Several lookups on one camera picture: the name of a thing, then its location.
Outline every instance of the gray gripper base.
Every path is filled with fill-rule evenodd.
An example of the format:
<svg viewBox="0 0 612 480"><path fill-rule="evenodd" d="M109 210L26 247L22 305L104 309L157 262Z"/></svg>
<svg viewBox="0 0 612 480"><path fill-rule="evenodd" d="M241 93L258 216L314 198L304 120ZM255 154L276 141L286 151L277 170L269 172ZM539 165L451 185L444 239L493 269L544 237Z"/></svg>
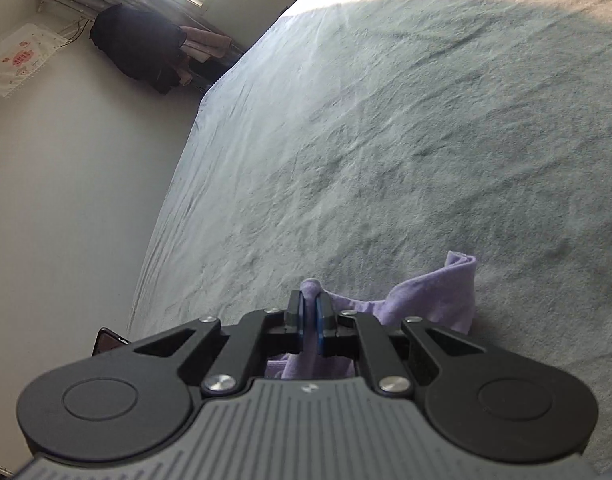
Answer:
<svg viewBox="0 0 612 480"><path fill-rule="evenodd" d="M207 402L189 430L138 462L92 469L37 458L19 480L589 480L579 456L545 465L490 462L446 442L407 400L362 378L256 380Z"/></svg>

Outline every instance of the purple garment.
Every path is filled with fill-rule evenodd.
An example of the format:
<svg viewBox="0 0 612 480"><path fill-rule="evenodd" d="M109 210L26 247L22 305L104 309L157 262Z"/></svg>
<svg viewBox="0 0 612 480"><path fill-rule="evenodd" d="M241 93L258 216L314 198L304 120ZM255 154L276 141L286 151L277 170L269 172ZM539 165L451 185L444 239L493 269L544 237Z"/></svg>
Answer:
<svg viewBox="0 0 612 480"><path fill-rule="evenodd" d="M421 316L457 332L467 333L475 314L475 268L473 256L450 251L445 266L393 288L385 300L358 301L329 292L333 309L373 314L382 325ZM305 300L304 351L268 361L265 376L282 379L330 379L354 375L353 363L344 357L317 354L315 298L324 290L317 280L300 286Z"/></svg>

